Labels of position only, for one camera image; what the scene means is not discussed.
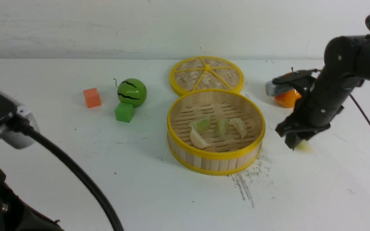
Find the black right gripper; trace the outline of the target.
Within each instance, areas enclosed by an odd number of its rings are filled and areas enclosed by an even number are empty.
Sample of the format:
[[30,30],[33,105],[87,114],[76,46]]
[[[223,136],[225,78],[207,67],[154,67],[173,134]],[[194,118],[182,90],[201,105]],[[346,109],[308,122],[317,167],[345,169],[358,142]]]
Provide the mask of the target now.
[[276,127],[278,135],[285,136],[286,146],[295,150],[302,141],[329,129],[330,122],[360,82],[361,79],[352,74],[320,73],[292,114]]

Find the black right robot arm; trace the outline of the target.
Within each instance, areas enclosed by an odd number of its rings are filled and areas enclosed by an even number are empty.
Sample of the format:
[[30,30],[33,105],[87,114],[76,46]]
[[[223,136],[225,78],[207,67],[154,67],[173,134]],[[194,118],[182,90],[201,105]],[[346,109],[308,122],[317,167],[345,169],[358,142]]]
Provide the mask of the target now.
[[370,81],[370,38],[332,39],[325,49],[324,67],[317,78],[312,76],[314,72],[318,70],[298,70],[276,77],[267,91],[275,96],[295,89],[301,95],[293,112],[276,127],[291,149],[328,130],[351,92],[365,80]]

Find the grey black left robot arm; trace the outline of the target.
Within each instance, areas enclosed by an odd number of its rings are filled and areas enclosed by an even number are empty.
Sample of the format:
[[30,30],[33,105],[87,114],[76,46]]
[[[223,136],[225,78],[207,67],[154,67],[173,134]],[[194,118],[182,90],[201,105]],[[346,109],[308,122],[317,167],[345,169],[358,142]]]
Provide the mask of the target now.
[[6,184],[0,169],[0,231],[62,231],[53,221],[24,203]]

